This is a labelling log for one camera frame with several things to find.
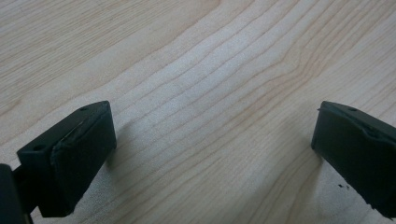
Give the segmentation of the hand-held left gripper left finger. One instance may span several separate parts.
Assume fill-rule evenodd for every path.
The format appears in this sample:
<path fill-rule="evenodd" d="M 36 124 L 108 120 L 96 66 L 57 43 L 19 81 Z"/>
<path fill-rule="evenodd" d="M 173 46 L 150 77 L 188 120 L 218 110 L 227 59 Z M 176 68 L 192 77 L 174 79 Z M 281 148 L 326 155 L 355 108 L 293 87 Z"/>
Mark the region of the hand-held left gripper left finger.
<path fill-rule="evenodd" d="M 43 217 L 70 215 L 116 146 L 108 101 L 77 109 L 17 152 L 22 204 Z"/>

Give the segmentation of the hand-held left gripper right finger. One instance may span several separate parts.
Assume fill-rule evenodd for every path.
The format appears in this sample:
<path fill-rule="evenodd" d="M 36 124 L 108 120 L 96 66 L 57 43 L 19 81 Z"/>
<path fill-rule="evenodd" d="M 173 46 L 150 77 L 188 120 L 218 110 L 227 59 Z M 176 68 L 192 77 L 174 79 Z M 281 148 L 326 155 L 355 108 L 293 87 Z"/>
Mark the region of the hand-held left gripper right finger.
<path fill-rule="evenodd" d="M 383 217 L 396 218 L 396 128 L 324 101 L 311 147 Z"/>

